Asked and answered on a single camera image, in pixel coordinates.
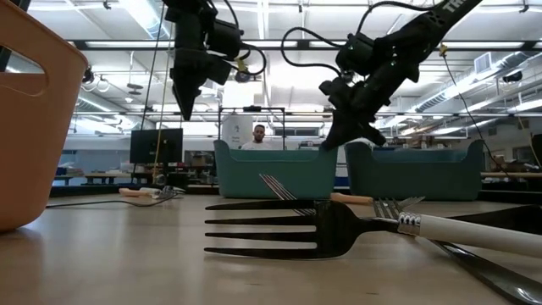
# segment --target person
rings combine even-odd
[[[265,137],[265,127],[263,125],[256,125],[256,127],[254,127],[254,131],[252,132],[252,135],[254,136],[254,140],[243,144],[241,149],[245,149],[245,150],[251,150],[251,149],[270,150],[271,149],[271,146],[269,146],[269,144],[263,142],[263,138]]]

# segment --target orange object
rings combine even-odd
[[[362,205],[372,205],[373,199],[371,197],[363,196],[350,196],[341,193],[331,193],[329,199],[335,200],[337,202],[350,203],[350,204],[362,204]]]
[[[41,215],[88,65],[85,57],[9,0],[0,0],[0,45],[41,66],[44,74],[0,73],[0,231]]]

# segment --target utensil handle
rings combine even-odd
[[[373,204],[373,199],[371,197],[350,196],[350,195],[345,195],[341,193],[331,193],[329,198],[331,200],[335,200],[337,202],[343,202],[343,203],[362,204],[362,205]]]
[[[401,213],[400,233],[542,258],[542,236],[441,217]]]

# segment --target wooden table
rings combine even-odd
[[[152,177],[152,174],[147,174],[147,173],[135,173],[134,177],[137,181],[137,184],[140,184],[141,183],[141,179],[145,179],[148,181],[148,177],[143,177],[143,175],[150,175]],[[131,179],[132,178],[132,174],[129,174],[129,173],[90,173],[90,174],[85,174],[85,178],[86,178],[86,183],[87,184],[94,184],[94,180],[95,179],[101,179],[102,180],[102,184],[114,184],[114,181],[116,178],[129,178]]]
[[[72,178],[75,178],[76,176],[73,176],[73,175],[58,175],[58,176],[54,176],[54,180],[57,181],[57,180],[63,180],[64,181],[64,185],[65,186],[69,186],[69,181],[72,179]]]
[[[117,196],[55,199],[55,203]],[[206,254],[204,247],[268,241],[204,237],[224,226],[204,219],[294,215],[291,211],[206,211],[235,202],[186,196],[153,208],[121,203],[48,209],[23,230],[0,236],[2,305],[329,305],[507,304],[447,254],[422,238],[367,233],[343,257],[279,261]],[[420,203],[410,211],[452,216],[513,205]],[[352,206],[359,215],[370,207]],[[255,227],[230,228],[255,230]],[[284,230],[258,227],[261,231]],[[542,260],[466,249],[534,280]]]

